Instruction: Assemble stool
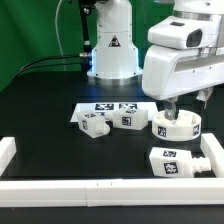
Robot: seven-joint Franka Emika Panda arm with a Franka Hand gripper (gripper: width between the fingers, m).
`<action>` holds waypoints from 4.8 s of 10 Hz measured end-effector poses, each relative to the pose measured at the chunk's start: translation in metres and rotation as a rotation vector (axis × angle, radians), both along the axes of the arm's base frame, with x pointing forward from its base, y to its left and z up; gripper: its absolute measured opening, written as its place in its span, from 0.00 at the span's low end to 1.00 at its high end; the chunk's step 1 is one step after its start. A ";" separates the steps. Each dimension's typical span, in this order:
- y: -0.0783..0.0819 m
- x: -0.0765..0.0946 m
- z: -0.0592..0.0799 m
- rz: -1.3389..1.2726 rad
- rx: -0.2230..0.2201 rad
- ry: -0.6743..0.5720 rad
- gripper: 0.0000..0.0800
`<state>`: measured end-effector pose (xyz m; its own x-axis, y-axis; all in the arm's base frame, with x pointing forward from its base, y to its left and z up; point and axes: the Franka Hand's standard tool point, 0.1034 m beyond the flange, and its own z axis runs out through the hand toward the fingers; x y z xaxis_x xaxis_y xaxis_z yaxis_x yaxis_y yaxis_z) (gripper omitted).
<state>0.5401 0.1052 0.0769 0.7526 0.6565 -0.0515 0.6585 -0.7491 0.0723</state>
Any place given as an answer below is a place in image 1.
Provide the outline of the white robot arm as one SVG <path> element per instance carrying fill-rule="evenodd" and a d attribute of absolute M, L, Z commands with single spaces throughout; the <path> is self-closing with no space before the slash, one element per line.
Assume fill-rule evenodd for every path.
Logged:
<path fill-rule="evenodd" d="M 224 83 L 224 0 L 171 2 L 172 15 L 148 31 L 151 47 L 140 66 L 129 0 L 98 1 L 97 44 L 87 75 L 107 85 L 140 75 L 143 92 L 165 101 L 165 117 L 174 120 L 180 95 L 196 91 L 205 101 Z"/>

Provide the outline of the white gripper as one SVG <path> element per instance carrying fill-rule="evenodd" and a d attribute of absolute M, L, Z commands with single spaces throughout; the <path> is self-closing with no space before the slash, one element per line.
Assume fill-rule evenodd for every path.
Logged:
<path fill-rule="evenodd" d="M 200 90 L 196 99 L 205 109 L 213 86 L 224 83 L 224 48 L 211 57 L 200 58 L 198 53 L 198 49 L 177 50 L 156 45 L 147 51 L 142 89 L 153 99 L 165 100 L 168 120 L 178 118 L 176 96 Z"/>

